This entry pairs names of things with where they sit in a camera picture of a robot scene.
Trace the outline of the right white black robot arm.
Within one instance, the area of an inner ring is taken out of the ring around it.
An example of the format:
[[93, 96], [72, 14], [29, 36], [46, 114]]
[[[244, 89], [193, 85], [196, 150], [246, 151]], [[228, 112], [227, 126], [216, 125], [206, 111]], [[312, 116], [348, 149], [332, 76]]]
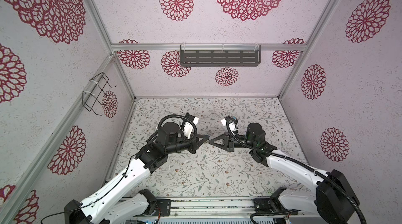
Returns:
[[227, 132], [211, 139], [209, 144], [227, 152], [247, 148], [255, 162], [288, 175], [310, 191], [291, 192], [281, 187], [268, 199], [255, 200], [255, 213], [251, 214], [251, 221], [256, 216], [281, 215], [286, 218], [299, 212], [308, 212], [319, 215], [328, 224], [346, 224], [353, 214], [357, 214], [360, 223], [367, 222], [356, 194], [340, 171], [320, 170], [279, 151], [266, 141], [266, 132], [258, 123], [248, 124], [244, 135], [238, 134], [237, 120], [234, 118], [224, 119], [223, 125]]

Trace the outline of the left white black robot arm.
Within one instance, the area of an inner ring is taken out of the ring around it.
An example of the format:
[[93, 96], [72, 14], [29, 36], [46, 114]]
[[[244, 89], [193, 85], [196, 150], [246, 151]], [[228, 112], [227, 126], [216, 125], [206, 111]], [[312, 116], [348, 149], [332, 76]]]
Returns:
[[194, 123], [165, 123], [159, 127], [113, 179], [91, 196], [72, 200], [64, 208], [66, 224], [122, 224], [131, 217], [151, 215], [157, 207], [156, 197], [140, 190], [129, 200], [122, 198], [141, 181], [163, 166], [173, 153], [195, 154], [208, 135], [200, 135]]

